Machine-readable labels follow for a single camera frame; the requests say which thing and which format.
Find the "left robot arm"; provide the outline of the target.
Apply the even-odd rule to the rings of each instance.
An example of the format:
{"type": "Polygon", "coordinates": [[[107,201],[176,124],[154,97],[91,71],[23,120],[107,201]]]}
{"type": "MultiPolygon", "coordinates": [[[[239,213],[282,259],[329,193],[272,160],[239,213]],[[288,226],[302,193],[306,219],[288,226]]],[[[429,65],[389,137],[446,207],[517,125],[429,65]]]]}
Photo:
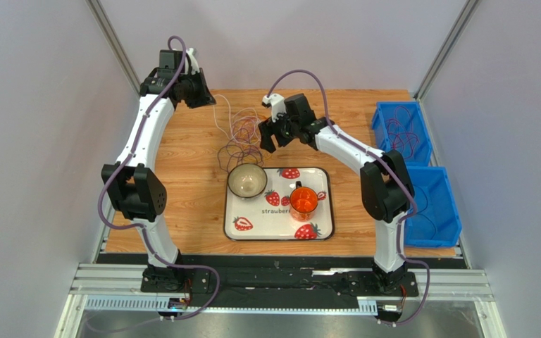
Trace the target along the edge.
{"type": "Polygon", "coordinates": [[[167,191],[154,172],[161,139],[179,102],[188,108],[212,106],[210,93],[196,50],[162,50],[159,65],[139,88],[139,110],[128,138],[114,164],[101,169],[104,189],[112,207],[128,220],[125,229],[138,231],[148,254],[144,281],[173,286],[185,283],[186,267],[180,250],[170,238],[164,210],[167,191]]]}

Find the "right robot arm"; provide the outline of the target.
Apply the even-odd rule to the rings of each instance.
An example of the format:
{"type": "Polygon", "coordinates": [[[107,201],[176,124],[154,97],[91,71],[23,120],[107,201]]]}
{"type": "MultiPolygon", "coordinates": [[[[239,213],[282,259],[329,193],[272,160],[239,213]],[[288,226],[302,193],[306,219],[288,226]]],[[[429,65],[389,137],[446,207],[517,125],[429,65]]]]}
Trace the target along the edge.
{"type": "Polygon", "coordinates": [[[406,273],[403,224],[413,206],[414,190],[402,155],[381,151],[342,131],[330,118],[316,116],[303,94],[263,97],[271,116],[259,123],[261,148],[273,153],[297,139],[345,164],[360,179],[361,200],[375,221],[373,272],[384,284],[406,273]]]}

